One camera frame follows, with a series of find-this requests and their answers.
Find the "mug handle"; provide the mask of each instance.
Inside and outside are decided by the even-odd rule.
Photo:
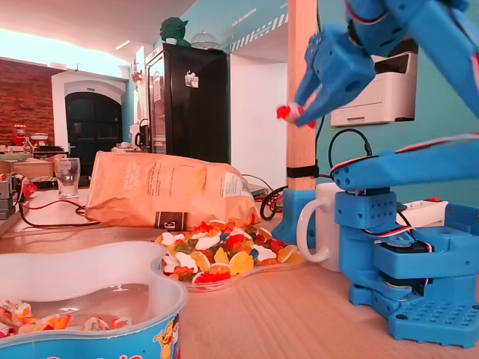
[[[331,201],[328,198],[320,198],[312,200],[307,203],[302,209],[301,215],[299,215],[298,227],[296,228],[296,242],[300,254],[309,262],[319,263],[329,258],[329,248],[325,245],[321,245],[318,252],[311,254],[308,249],[308,224],[314,211],[321,209],[323,212],[328,211],[331,206]]]

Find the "blue robotic arm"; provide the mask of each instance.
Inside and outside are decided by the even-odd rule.
[[[371,55],[387,55],[407,34],[426,51],[466,105],[479,116],[479,32],[466,0],[346,0],[348,31],[324,25],[306,50],[308,65],[295,97],[303,126],[354,100],[374,79]]]
[[[316,99],[303,126],[355,99],[375,76],[371,55],[387,55],[406,34],[426,51],[479,116],[479,33],[466,0],[346,0],[348,30],[324,25],[306,50],[295,102]],[[469,348],[479,339],[479,209],[449,205],[444,227],[398,228],[392,185],[479,178],[479,135],[356,159],[332,169],[340,268],[350,301],[388,318],[390,334]]]

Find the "white printer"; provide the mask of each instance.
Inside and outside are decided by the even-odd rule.
[[[331,113],[331,126],[414,120],[417,51],[373,57],[376,78],[352,102]]]

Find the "brick wall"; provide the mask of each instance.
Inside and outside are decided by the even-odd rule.
[[[0,144],[11,145],[12,125],[46,132],[54,144],[52,76],[60,70],[0,60]]]

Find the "wooden table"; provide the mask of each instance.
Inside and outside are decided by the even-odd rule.
[[[55,199],[40,193],[32,206]],[[85,193],[79,198],[85,202]],[[54,205],[27,214],[30,221],[84,221],[74,207]],[[126,240],[151,240],[158,230],[101,227],[25,236],[18,223],[0,239],[0,253],[55,253]],[[348,301],[350,282],[316,264],[252,275],[235,286],[190,293],[181,318],[182,359],[478,359],[473,349],[396,341],[387,322],[369,307]]]

